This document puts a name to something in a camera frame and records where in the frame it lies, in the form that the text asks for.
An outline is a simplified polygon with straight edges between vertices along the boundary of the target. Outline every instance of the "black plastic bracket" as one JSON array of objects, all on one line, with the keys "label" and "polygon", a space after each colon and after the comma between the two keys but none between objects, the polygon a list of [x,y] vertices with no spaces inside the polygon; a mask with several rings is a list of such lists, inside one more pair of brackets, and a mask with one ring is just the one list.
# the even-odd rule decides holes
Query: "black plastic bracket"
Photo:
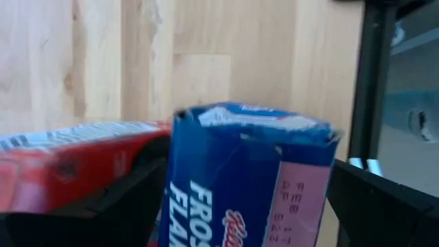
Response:
[{"label": "black plastic bracket", "polygon": [[[367,159],[377,159],[378,155],[390,45],[395,23],[433,0],[334,1],[364,1],[364,21],[348,156],[360,158],[363,164],[367,164]],[[344,227],[340,227],[339,247],[352,246],[343,230]]]}]

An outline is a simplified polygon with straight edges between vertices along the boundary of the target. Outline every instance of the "wooden cabinet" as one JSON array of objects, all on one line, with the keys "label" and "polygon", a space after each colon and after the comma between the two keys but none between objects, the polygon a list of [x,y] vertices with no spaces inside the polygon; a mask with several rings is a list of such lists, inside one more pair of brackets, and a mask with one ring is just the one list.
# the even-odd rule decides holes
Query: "wooden cabinet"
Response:
[{"label": "wooden cabinet", "polygon": [[362,14],[332,0],[0,0],[0,134],[230,99],[331,121],[346,159]]}]

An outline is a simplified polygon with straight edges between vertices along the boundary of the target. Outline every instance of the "blue cereal box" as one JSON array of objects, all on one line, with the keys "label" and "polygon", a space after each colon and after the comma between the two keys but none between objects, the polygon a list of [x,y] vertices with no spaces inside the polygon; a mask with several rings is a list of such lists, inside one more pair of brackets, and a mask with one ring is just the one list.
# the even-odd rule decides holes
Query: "blue cereal box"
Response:
[{"label": "blue cereal box", "polygon": [[174,115],[160,247],[312,247],[340,132],[234,102]]}]

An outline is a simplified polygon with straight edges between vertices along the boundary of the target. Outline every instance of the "glass pane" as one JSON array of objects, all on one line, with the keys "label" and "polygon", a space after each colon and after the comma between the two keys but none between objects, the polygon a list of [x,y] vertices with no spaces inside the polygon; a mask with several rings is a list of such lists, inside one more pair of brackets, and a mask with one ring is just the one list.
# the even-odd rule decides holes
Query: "glass pane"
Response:
[{"label": "glass pane", "polygon": [[383,176],[439,196],[439,1],[397,23],[378,159]]}]

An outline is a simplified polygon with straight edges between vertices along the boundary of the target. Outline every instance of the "kellogg's logo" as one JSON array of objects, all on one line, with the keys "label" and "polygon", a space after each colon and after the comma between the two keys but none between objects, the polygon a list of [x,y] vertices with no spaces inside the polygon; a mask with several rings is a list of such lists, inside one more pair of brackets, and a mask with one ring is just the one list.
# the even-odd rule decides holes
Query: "kellogg's logo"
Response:
[{"label": "kellogg's logo", "polygon": [[227,210],[226,217],[222,219],[222,224],[226,228],[222,247],[242,247],[244,244],[243,239],[247,237],[247,231],[241,213]]}]

